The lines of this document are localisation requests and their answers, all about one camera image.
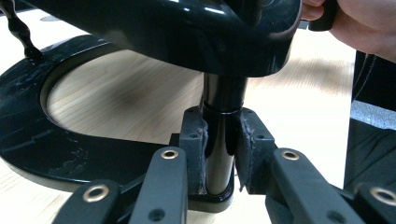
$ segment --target black handle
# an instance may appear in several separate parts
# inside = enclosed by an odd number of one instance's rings
[[[337,0],[326,0],[323,6],[323,16],[318,20],[309,22],[308,29],[310,31],[328,31],[332,29],[332,23],[338,8]]]

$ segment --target light wood surface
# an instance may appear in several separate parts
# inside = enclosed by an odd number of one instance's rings
[[[39,10],[20,14],[39,48],[84,34],[62,21],[40,21],[46,16]],[[22,49],[4,17],[0,36],[2,74],[22,58]],[[288,64],[276,75],[251,78],[245,101],[279,147],[302,151],[338,187],[344,178],[353,62],[354,50],[329,33],[299,30]],[[123,50],[63,78],[51,92],[48,109],[57,122],[79,133],[166,144],[171,133],[179,132],[183,111],[199,103],[202,88],[200,72]],[[0,223],[53,220],[71,194],[65,190],[74,186],[44,180],[44,187],[39,181],[0,161]],[[270,223],[264,196],[236,191],[225,212],[188,213],[188,223],[240,222]]]

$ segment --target metal screw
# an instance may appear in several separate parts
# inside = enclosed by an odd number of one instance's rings
[[[166,160],[172,160],[178,156],[178,152],[174,150],[166,150],[161,153],[161,156]]]
[[[82,195],[82,199],[84,199],[87,203],[95,203],[104,199],[107,194],[110,192],[110,189],[104,185],[94,185],[89,187]]]
[[[390,206],[396,206],[396,194],[394,192],[375,187],[370,189],[370,193],[381,203],[385,203]]]
[[[297,161],[300,159],[300,156],[297,153],[287,150],[282,152],[282,157],[290,161]]]

